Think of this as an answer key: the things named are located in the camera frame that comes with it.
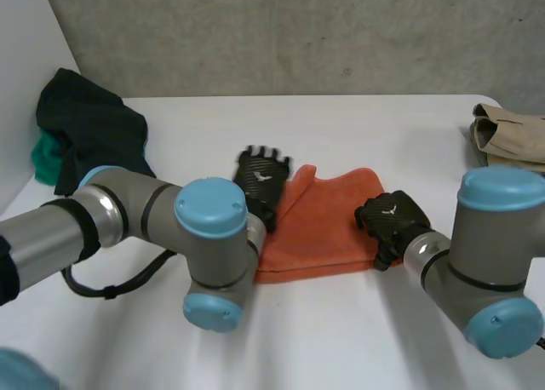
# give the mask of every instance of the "light blue cap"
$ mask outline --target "light blue cap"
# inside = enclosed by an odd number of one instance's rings
[[[204,330],[227,333],[238,326],[244,310],[227,299],[208,294],[189,294],[184,298],[184,316]]]
[[[468,342],[489,358],[513,358],[542,337],[543,317],[528,298],[511,298],[482,309],[464,330]]]
[[[181,189],[174,202],[178,222],[207,239],[228,238],[246,225],[246,197],[230,180],[195,180]]]
[[[545,202],[545,179],[500,164],[471,170],[463,176],[458,201],[481,211],[531,209]]]
[[[106,170],[106,169],[123,169],[123,170],[126,170],[125,168],[120,167],[120,166],[98,166],[98,167],[95,167],[94,169],[91,169],[91,170],[89,170],[87,172],[85,177],[79,182],[79,186],[77,186],[77,188],[82,188],[83,186],[86,186],[87,183],[89,183],[89,180],[91,180],[91,177],[93,177],[97,173],[100,173],[102,170]]]
[[[0,349],[0,388],[59,390],[60,381],[46,373],[25,354],[2,348]]]

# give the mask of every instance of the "white tabletop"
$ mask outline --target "white tabletop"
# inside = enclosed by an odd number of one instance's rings
[[[277,146],[318,167],[318,177],[372,168],[388,191],[403,189],[450,235],[456,191],[476,160],[462,132],[477,95],[290,96],[129,99],[150,127],[146,156],[159,178],[184,185],[231,177],[248,144]],[[53,197],[31,181],[3,218]],[[75,267],[83,283],[119,284],[159,247],[135,240]],[[526,292],[545,309],[545,264]],[[538,389],[539,348],[489,360],[402,267],[255,288],[231,334],[189,324],[181,304],[183,257],[114,301],[74,295],[57,274],[0,309],[0,345],[31,354],[80,389],[361,390]]]

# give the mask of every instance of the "orange towel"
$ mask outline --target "orange towel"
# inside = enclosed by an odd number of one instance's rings
[[[384,192],[375,172],[356,169],[331,180],[304,165],[286,183],[278,227],[267,236],[255,281],[262,284],[364,271],[377,242],[359,230],[354,210]]]

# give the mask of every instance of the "gray wall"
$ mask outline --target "gray wall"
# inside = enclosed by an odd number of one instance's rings
[[[0,213],[31,178],[37,100],[61,66],[77,70],[48,0],[0,0]]]
[[[121,96],[482,94],[545,113],[545,0],[49,0]]]

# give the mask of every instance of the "teal cloth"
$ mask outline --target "teal cloth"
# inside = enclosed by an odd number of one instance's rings
[[[40,140],[31,153],[32,163],[36,168],[34,177],[48,186],[57,184],[62,165],[62,154],[59,142],[48,132],[40,129]]]

